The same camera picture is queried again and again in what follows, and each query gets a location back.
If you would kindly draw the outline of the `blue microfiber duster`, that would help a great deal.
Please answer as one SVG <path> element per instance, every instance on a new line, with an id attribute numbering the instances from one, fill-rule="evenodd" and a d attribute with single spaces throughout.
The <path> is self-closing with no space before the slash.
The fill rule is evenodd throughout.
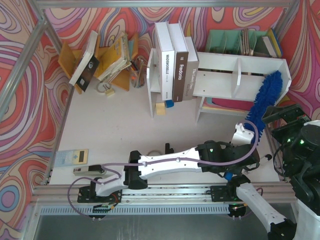
<path id="1" fill-rule="evenodd" d="M 267 75 L 260 87 L 254 101 L 253 106 L 249 110 L 245 120 L 250 122 L 241 122 L 244 128 L 254 132 L 253 140 L 251 141 L 252 147 L 249 151 L 252 153 L 259 145 L 260 138 L 264 131 L 266 124 L 262 121 L 268 106 L 274 106 L 279 99 L 283 87 L 283 79 L 280 71 L 275 71 Z"/>

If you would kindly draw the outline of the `black plastic clip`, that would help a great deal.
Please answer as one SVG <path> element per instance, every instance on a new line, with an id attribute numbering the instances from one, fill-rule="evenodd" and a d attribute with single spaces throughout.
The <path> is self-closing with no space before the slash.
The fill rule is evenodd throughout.
<path id="1" fill-rule="evenodd" d="M 165 154 L 173 154 L 175 151 L 169 143 L 165 143 Z"/>

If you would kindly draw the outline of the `beige tape roll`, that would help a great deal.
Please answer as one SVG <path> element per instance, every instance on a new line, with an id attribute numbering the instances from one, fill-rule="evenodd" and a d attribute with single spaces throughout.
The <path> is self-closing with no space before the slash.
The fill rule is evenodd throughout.
<path id="1" fill-rule="evenodd" d="M 160 156 L 162 153 L 159 150 L 151 150 L 147 153 L 148 156 Z"/>

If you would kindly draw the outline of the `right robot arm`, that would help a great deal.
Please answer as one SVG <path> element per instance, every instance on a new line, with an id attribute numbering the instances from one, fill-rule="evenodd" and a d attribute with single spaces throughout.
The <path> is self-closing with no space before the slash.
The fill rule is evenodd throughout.
<path id="1" fill-rule="evenodd" d="M 296 222 L 275 210 L 269 199 L 242 175 L 226 185 L 227 194 L 246 204 L 264 226 L 269 240 L 318 240 L 320 238 L 320 122 L 311 118 L 298 104 L 269 106 L 262 117 L 265 124 L 284 120 L 272 130 L 280 144 L 283 178 L 289 183 L 277 186 L 271 200 L 287 200 L 297 211 Z"/>

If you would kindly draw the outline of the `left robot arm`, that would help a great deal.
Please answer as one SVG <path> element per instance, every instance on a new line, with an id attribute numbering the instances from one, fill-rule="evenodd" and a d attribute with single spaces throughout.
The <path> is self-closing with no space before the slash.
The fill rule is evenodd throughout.
<path id="1" fill-rule="evenodd" d="M 254 144 L 234 146 L 227 142 L 209 140 L 190 149 L 158 156 L 141 155 L 135 150 L 130 153 L 128 163 L 106 179 L 98 179 L 95 195 L 108 197 L 114 192 L 131 189 L 143 190 L 148 187 L 148 179 L 178 172 L 227 173 L 241 175 L 250 165 L 257 168 L 260 156 Z"/>

